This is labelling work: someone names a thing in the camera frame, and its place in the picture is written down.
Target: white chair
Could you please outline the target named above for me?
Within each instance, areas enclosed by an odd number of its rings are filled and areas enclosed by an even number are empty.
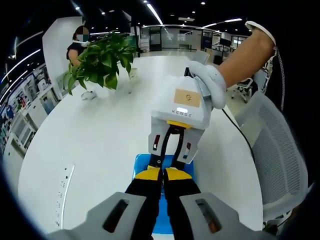
[[[252,146],[264,222],[284,216],[305,199],[308,191],[307,168],[289,125],[259,91],[235,119]]]
[[[209,54],[205,51],[197,50],[192,58],[193,61],[199,62],[203,65],[206,65],[206,62],[209,58]]]
[[[248,77],[246,80],[237,83],[236,89],[233,90],[233,95],[231,98],[234,99],[235,95],[239,94],[243,98],[244,102],[247,103],[247,97],[250,96],[250,88],[252,83],[253,79],[251,77]]]

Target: white glove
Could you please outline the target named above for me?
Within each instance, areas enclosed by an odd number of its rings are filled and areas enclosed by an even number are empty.
[[[226,106],[225,92],[227,85],[221,73],[211,65],[202,65],[197,61],[189,64],[190,72],[200,78],[211,94],[212,106],[215,109],[223,109]]]

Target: black shirt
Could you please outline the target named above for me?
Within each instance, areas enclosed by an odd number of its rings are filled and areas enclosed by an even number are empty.
[[[315,105],[319,100],[316,99],[317,90],[314,89],[318,88],[316,80],[320,72],[316,66],[317,28],[313,27],[317,21],[309,19],[309,16],[314,16],[310,13],[312,7],[301,2],[290,2],[290,7],[284,4],[283,9],[279,4],[269,5],[272,6],[269,10],[261,6],[255,16],[248,18],[248,21],[263,26],[273,36],[280,55],[280,58],[273,58],[273,70],[265,95],[286,118],[305,159],[308,181],[311,184],[320,172],[320,145],[317,144],[319,119]],[[283,63],[284,81],[280,59]]]
[[[69,59],[69,50],[70,49],[73,49],[73,50],[77,50],[78,52],[78,56],[80,54],[82,54],[84,52],[84,50],[86,49],[85,47],[81,46],[80,43],[77,43],[77,42],[73,42],[67,49],[67,52],[66,52],[66,59],[70,60]]]

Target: glass wall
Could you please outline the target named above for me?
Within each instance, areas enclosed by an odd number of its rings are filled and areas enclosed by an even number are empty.
[[[236,49],[246,39],[247,38],[243,36],[232,36],[231,46]]]
[[[193,29],[162,28],[162,48],[199,50],[201,48],[201,34],[201,31]]]

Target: cable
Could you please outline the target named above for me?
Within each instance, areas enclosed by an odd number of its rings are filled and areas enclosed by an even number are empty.
[[[246,143],[248,144],[249,148],[250,148],[250,152],[251,152],[251,156],[253,158],[253,162],[256,162],[255,159],[255,155],[254,155],[254,151],[248,141],[248,139],[246,138],[246,136],[244,135],[244,133],[241,131],[241,129],[237,126],[237,124],[234,123],[234,121],[232,121],[232,119],[229,117],[229,115],[226,113],[226,111],[224,109],[222,109],[222,112],[226,115],[226,117],[230,120],[230,122],[236,127],[236,129],[239,130],[239,132],[241,133],[241,135],[243,136],[244,140],[246,141]]]

